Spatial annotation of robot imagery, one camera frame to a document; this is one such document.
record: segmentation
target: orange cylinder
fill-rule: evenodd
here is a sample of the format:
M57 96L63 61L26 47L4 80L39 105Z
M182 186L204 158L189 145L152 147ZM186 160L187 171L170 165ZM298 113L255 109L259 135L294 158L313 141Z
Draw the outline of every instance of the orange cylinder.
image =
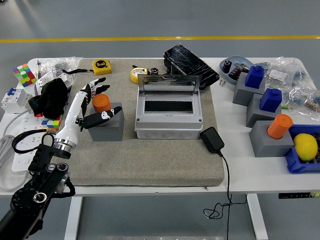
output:
M292 126L293 120L286 114L279 114L275 117L266 132L273 139L282 138L288 129Z
M108 111L112 109L108 95L103 93L97 94L92 98L92 105L96 113Z

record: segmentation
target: yellow floor line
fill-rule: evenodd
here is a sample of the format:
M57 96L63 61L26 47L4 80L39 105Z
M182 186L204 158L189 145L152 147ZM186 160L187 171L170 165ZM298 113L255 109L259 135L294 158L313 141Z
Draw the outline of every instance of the yellow floor line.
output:
M137 37L66 37L0 39L0 43L47 42L113 42L113 41L168 41L168 40L290 40L320 39L320 35L248 35L248 36L137 36Z

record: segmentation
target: black case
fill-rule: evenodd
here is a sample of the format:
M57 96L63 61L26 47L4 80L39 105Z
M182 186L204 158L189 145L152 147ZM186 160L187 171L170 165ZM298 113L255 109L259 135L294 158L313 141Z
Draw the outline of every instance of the black case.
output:
M204 61L179 43L163 55L167 73L183 75L201 75L200 90L219 80L219 74Z

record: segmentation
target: white power strip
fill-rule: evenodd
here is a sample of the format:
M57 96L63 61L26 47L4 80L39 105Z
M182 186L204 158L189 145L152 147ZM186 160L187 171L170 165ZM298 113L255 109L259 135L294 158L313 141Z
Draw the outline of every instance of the white power strip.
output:
M34 117L30 114L25 116L22 120L20 133L30 130L44 129L44 127L41 126L42 120L43 117ZM27 136L17 144L16 148L19 150L27 150L37 147L41 143L41 138L45 133L46 132L39 132ZM25 171L28 171L28 167L34 158L36 151L37 150L33 150L24 154L15 153L12 163L12 171L18 175L22 175Z

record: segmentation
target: robotic arm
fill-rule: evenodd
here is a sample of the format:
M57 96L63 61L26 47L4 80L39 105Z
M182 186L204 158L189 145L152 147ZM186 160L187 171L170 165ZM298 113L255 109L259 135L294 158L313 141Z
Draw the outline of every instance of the robotic arm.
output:
M97 86L98 83L102 83L105 80L105 77L93 80L75 95L66 116L64 128L55 136L55 148L70 152L71 149L75 148L78 144L78 134L83 128L89 129L103 124L120 112L122 108L117 106L114 109L97 112L84 117L87 111L87 105L91 99L96 94L100 94L110 87L110 85Z
M43 217L52 198L66 198L76 194L75 187L68 176L68 165L53 164L50 161L53 156L69 159L70 151L78 144L78 134L83 128L88 129L105 123L122 109L118 106L84 117L92 97L110 87L109 85L97 86L104 80L106 80L105 77L91 81L76 94L67 113L65 126L55 136L53 146L40 144L36 148L37 151L28 168L32 178L13 194L10 210L0 221L0 239L28 238L29 235L42 229ZM18 153L34 150L16 149L16 145L21 140L34 133L36 132L33 130L30 133L23 132L18 135L12 141L13 149ZM69 188L69 192L63 192L65 186Z

